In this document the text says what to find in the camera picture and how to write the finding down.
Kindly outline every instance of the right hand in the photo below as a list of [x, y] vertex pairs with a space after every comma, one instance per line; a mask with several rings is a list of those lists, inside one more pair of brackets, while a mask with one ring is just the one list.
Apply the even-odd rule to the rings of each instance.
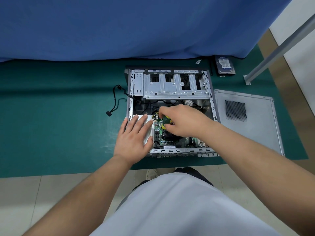
[[201, 138], [205, 126], [214, 123], [202, 112], [183, 104], [172, 107], [160, 107], [158, 114], [160, 118], [168, 116], [174, 125], [164, 124], [166, 130], [181, 137]]

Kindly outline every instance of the green table surface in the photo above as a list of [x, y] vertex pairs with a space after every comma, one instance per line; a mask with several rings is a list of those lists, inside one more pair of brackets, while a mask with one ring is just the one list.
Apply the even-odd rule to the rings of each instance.
[[[215, 89], [274, 98], [286, 157], [307, 159], [300, 138], [269, 70], [251, 86], [248, 74], [263, 60], [258, 46], [245, 59], [233, 58], [236, 75], [219, 78]], [[126, 116], [121, 91], [111, 117], [112, 88], [127, 87], [126, 65], [196, 67], [197, 59], [118, 59], [86, 62], [13, 60], [0, 63], [0, 177], [93, 172], [112, 157]], [[198, 67], [208, 68], [206, 60]], [[132, 169], [225, 164], [220, 157], [144, 158]]]

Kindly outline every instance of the person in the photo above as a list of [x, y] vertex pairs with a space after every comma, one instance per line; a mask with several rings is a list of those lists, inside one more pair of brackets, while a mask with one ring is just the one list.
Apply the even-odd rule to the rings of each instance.
[[[166, 129], [204, 141], [219, 153], [250, 190], [300, 235], [315, 235], [315, 176], [200, 111], [182, 104], [161, 107]], [[209, 182], [183, 172], [161, 175], [128, 195], [104, 218], [130, 167], [152, 148], [143, 145], [152, 121], [124, 119], [113, 157], [73, 188], [25, 236], [99, 235], [278, 235]]]

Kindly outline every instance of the metal side panel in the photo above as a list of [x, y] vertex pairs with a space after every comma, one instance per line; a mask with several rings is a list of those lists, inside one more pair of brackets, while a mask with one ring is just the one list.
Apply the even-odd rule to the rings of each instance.
[[284, 155], [273, 98], [215, 89], [221, 123]]

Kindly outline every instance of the shoe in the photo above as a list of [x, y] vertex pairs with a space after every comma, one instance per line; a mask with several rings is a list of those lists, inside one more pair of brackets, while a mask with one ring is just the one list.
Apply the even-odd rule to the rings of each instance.
[[152, 180], [154, 178], [158, 177], [158, 173], [156, 169], [148, 169], [147, 170], [147, 175], [146, 175], [146, 180]]

